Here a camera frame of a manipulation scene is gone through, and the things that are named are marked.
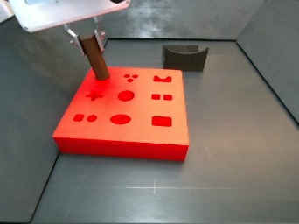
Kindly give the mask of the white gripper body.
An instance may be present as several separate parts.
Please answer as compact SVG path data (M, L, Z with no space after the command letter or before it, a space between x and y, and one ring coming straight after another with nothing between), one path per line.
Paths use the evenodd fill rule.
M130 0L8 0L21 27L37 32L128 7Z

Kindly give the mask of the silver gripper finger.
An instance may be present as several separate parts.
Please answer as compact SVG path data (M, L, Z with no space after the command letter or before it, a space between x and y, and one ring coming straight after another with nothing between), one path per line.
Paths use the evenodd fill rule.
M96 29L94 29L94 36L96 36L96 40L97 40L97 46L101 52L105 51L105 47L104 47L104 40L105 40L105 31L102 29L102 17L101 16L96 16L93 17L93 21L96 24Z
M81 43L80 43L80 39L78 39L78 35L74 33L74 31L70 29L70 26L68 24L65 24L64 26L64 30L65 32L69 34L70 36L70 41L69 43L76 46L80 50L80 54L85 55L82 47L81 47Z

